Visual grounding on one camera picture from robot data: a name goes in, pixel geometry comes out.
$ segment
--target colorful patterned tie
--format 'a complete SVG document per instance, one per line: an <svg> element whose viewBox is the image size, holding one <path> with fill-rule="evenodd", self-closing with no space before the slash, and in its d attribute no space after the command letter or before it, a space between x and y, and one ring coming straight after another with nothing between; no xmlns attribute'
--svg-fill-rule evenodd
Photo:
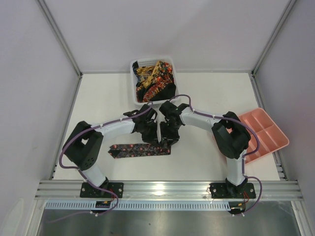
<svg viewBox="0 0 315 236"><path fill-rule="evenodd" d="M163 156L171 154L171 147L153 146L151 144L114 144L108 153L114 157Z"/></svg>

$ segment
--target metal extrusion frame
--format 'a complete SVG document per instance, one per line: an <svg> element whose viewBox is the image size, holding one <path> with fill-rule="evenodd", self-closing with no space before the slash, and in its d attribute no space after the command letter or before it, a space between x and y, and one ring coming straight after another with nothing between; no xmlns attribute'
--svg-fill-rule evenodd
<svg viewBox="0 0 315 236"><path fill-rule="evenodd" d="M114 181L124 183L116 210L229 210L237 199L212 199L209 185L218 181ZM44 209L93 210L95 199L80 198L82 180L43 180L35 196L34 212L25 234L36 235ZM259 184L252 182L258 193ZM262 181L261 201L291 201L302 235L312 235L297 181Z"/></svg>
<svg viewBox="0 0 315 236"><path fill-rule="evenodd" d="M239 199L212 199L209 184L224 181L112 181L123 182L123 201L239 201ZM80 198L82 180L43 180L35 200L95 200ZM259 184L254 184L256 194ZM302 201L297 181L262 181L261 201Z"/></svg>

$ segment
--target white panel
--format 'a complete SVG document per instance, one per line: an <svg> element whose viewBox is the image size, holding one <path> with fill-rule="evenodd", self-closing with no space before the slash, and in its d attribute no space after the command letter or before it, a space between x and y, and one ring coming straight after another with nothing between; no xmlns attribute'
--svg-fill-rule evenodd
<svg viewBox="0 0 315 236"><path fill-rule="evenodd" d="M139 109L132 101L130 74L85 74L73 108L66 138L82 120L100 123L122 113ZM189 94L196 109L225 114L242 114L257 108L247 73L178 73L182 93ZM181 98L177 105L187 103ZM164 117L159 112L157 121ZM171 155L114 159L109 153L113 144L142 143L141 134L122 135L102 144L97 164L109 180L225 180L226 157L206 130L186 125L179 130L180 140ZM64 165L73 166L68 158ZM272 154L246 165L245 172L261 180L279 180ZM54 179L82 179L75 170L57 167Z"/></svg>
<svg viewBox="0 0 315 236"><path fill-rule="evenodd" d="M315 220L315 1L299 1L258 72L266 109L290 139L282 151Z"/></svg>
<svg viewBox="0 0 315 236"><path fill-rule="evenodd" d="M170 55L179 70L251 70L288 0L46 0L83 72Z"/></svg>
<svg viewBox="0 0 315 236"><path fill-rule="evenodd" d="M10 212L24 199L20 236L49 177L77 77L35 1L1 1L0 22L0 225L18 220Z"/></svg>

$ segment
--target purple cable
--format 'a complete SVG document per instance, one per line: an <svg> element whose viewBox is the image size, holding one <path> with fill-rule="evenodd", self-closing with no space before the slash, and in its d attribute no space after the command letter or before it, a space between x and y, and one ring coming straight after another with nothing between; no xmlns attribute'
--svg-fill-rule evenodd
<svg viewBox="0 0 315 236"><path fill-rule="evenodd" d="M97 126L88 128L88 129L83 130L82 132L78 133L76 136L74 136L74 137L64 146L64 148L63 148L62 151L61 151L61 154L60 154L60 156L59 156L59 165L61 166L61 168L63 168L63 169L75 169L75 170L78 170L79 173L80 173L80 175L83 177L83 179L87 179L87 177L84 175L84 173L83 173L77 166L64 166L64 165L63 165L63 155L64 155L65 151L68 149L68 147L69 147L74 141L76 141L79 137L81 137L83 134L85 134L85 133L87 133L87 132L90 132L90 131L92 131L92 130L98 129L98 128L100 128L101 126L103 127L103 126L107 126L107 125L109 125L109 124L113 124L113 123L120 122L120 121L123 121L123 120L133 119L133 118L139 117L139 116L141 116L141 115L147 113L149 110L151 110L151 109L153 108L153 102L148 102L147 104L149 104L149 103L151 104L150 107L149 107L148 109L146 109L145 111L139 113L139 114L136 114L136 115L131 116L131 117L126 117L126 118L123 118L123 119L121 119L121 120L120 120L120 119L112 120L112 121L106 122L106 123L104 123L104 124L102 124L102 125L97 125ZM98 190L100 190L100 191L103 191L103 192L106 192L106 193L110 193L111 195L113 195L113 196L117 199L116 204L115 204L112 208L108 209L107 211L105 211L105 212L103 212L103 213L97 213L96 215L104 215L104 214L106 214L106 213L108 213L108 212L111 212L114 208L117 207L118 202L119 202L119 199L118 199L117 194L115 194L115 193L113 193L113 192L111 192L111 191L109 191L109 190L107 190L107 189L103 189L103 188L97 187L96 185L94 185L94 184L93 184L92 182L90 182L89 180L87 180L87 183L89 183L89 185L91 185L93 188L96 188L96 189L98 189ZM76 212L76 213L74 213L74 214L70 214L70 215L64 216L64 217L62 217L62 218L53 220L53 221L49 221L48 223L55 223L55 222L64 220L64 219L66 219L66 218L68 218L68 217L71 217L71 216L74 216L74 215L78 215L78 214L83 214L83 213L90 213L90 211L79 211L79 212Z"/></svg>
<svg viewBox="0 0 315 236"><path fill-rule="evenodd" d="M244 161L244 157L248 156L248 155L251 155L251 154L253 154L253 153L255 153L255 152L257 152L259 150L259 148L260 148L260 141L259 141L258 136L256 135L256 133L248 125L246 125L244 123L241 123L240 121L238 121L236 119L227 118L227 117L212 116L212 115L201 113L201 112L198 112L198 111L194 110L192 108L191 97L189 95L179 94L179 95L176 95L176 96L172 97L169 101L171 101L172 99L174 99L176 97L179 97L179 96L187 97L189 99L189 108L192 110L192 112L194 112L194 113L196 113L198 115L201 115L201 116L205 116L205 117L210 117L210 118L215 118L215 119L224 119L224 120L235 122L235 123L240 124L240 125L244 126L245 128L247 128L253 134L253 136L255 137L256 142L257 142L256 149L251 151L251 152L249 152L249 153L246 153L246 154L244 154L242 156L242 174L243 174L243 176L246 177L246 178L254 178L254 179L256 179L259 182L259 185L260 185L260 191L259 191L259 195L258 195L258 198L257 198L256 202L251 206L251 208L249 208L245 212L248 212L249 210L253 209L253 207L257 205L257 203L259 202L259 200L261 198L261 195L262 195L262 183L257 177L252 177L252 176L248 177L248 176L245 175L245 161Z"/></svg>

